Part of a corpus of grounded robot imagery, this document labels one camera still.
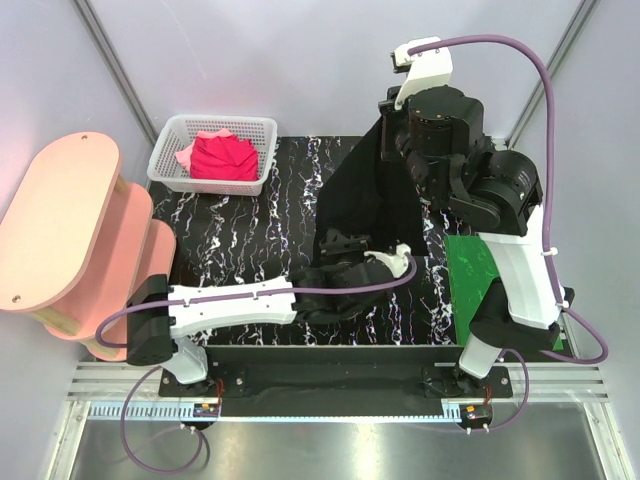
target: green board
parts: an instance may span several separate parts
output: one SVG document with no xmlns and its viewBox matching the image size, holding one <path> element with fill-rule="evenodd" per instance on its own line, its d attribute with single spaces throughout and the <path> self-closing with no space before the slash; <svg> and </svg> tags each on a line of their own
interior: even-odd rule
<svg viewBox="0 0 640 480">
<path fill-rule="evenodd" d="M 469 324 L 498 276 L 498 269 L 487 245 L 476 236 L 448 235 L 445 238 L 453 318 L 458 345 L 466 345 Z M 561 350 L 560 339 L 554 350 Z"/>
</svg>

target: pink wooden shelf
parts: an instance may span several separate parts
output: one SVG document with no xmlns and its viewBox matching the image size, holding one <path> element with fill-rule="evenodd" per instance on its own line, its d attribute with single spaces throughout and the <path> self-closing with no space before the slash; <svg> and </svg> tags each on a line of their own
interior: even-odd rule
<svg viewBox="0 0 640 480">
<path fill-rule="evenodd" d="M 74 288 L 119 171 L 118 146 L 96 132 L 68 135 L 36 155 L 0 224 L 0 310 L 38 310 Z"/>
<path fill-rule="evenodd" d="M 89 339 L 100 322 L 125 306 L 133 291 L 151 213 L 151 197 L 140 185 L 128 184 L 124 192 L 111 195 L 84 275 L 50 305 L 77 322 L 79 329 L 71 336 L 45 325 L 49 332 L 66 340 Z M 56 254 L 49 249 L 47 258 Z"/>
<path fill-rule="evenodd" d="M 147 241 L 142 252 L 140 267 L 132 292 L 151 275 L 168 275 L 176 250 L 176 239 L 171 228 L 160 220 L 151 220 Z M 105 340 L 114 343 L 127 343 L 127 321 L 122 318 L 104 334 Z M 85 342 L 89 351 L 102 360 L 121 362 L 126 359 L 127 351 L 121 349 L 105 349 L 93 341 Z"/>
</svg>

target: black and white marble mat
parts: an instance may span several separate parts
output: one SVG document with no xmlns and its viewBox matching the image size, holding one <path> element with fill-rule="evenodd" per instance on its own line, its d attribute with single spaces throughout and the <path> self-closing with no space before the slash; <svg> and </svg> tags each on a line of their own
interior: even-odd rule
<svg viewBox="0 0 640 480">
<path fill-rule="evenodd" d="M 171 226 L 178 247 L 170 283 L 189 286 L 259 282 L 309 265 L 320 187 L 357 137 L 285 137 L 259 197 L 181 194 L 150 187 L 154 216 Z M 208 345 L 424 345 L 455 343 L 445 231 L 461 226 L 424 207 L 430 254 L 408 288 L 388 305 L 333 325 L 254 324 L 195 336 Z"/>
</svg>

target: black cloth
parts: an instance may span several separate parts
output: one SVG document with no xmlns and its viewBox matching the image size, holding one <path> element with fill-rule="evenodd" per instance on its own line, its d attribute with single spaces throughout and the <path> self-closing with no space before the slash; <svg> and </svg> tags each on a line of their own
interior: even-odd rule
<svg viewBox="0 0 640 480">
<path fill-rule="evenodd" d="M 319 264 L 319 244 L 330 228 L 343 235 L 370 235 L 378 251 L 399 242 L 409 245 L 415 256 L 428 254 L 416 186 L 404 163 L 381 160 L 381 136 L 379 119 L 320 188 L 314 265 Z"/>
</svg>

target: white plastic basket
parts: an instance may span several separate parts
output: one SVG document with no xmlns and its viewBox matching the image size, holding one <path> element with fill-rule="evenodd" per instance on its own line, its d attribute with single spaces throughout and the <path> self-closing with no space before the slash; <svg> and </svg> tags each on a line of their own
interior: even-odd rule
<svg viewBox="0 0 640 480">
<path fill-rule="evenodd" d="M 176 160 L 175 153 L 186 148 L 199 131 L 228 129 L 240 140 L 248 138 L 258 151 L 258 180 L 200 180 L 189 176 Z M 149 159 L 147 175 L 164 183 L 174 192 L 220 193 L 257 196 L 269 176 L 276 149 L 278 125 L 270 118 L 224 117 L 219 115 L 175 115 L 167 120 Z"/>
</svg>

